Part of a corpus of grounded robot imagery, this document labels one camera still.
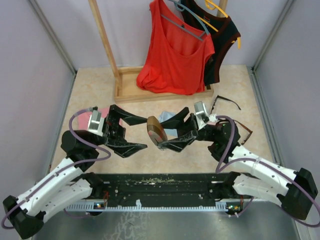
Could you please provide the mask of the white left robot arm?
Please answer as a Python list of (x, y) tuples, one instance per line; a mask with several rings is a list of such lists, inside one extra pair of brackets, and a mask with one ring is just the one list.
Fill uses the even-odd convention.
[(112, 153), (127, 158), (147, 148), (145, 144), (125, 140), (126, 130), (120, 125), (121, 120), (130, 126), (147, 122), (145, 117), (116, 104), (109, 107), (106, 117), (102, 117), (96, 106), (75, 112), (61, 138), (66, 156), (32, 188), (3, 200), (5, 215), (1, 227), (16, 230), (26, 240), (69, 205), (87, 197), (101, 197), (102, 181), (95, 173), (86, 171), (96, 162), (108, 160)]

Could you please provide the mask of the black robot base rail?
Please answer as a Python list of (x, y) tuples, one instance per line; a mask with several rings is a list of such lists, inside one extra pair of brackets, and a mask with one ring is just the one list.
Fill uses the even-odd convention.
[(228, 173), (98, 174), (103, 184), (93, 196), (66, 209), (88, 212), (232, 212), (250, 196), (227, 185)]

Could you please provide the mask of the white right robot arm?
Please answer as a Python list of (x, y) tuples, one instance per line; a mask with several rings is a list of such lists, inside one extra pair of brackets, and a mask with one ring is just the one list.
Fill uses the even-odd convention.
[(195, 107), (191, 114), (185, 107), (179, 113), (163, 112), (159, 117), (160, 149), (181, 152), (194, 141), (206, 141), (211, 156), (217, 160), (215, 173), (233, 166), (230, 181), (223, 185), (229, 198), (246, 195), (271, 202), (299, 223), (304, 223), (316, 202), (318, 189), (310, 171), (296, 171), (270, 162), (239, 143), (236, 121), (226, 115), (209, 114), (205, 106)]

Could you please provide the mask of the plaid brown glasses case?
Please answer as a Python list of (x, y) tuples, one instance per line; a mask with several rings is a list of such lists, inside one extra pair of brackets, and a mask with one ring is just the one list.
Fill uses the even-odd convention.
[(155, 116), (149, 116), (146, 124), (148, 136), (156, 146), (168, 140), (164, 128)]

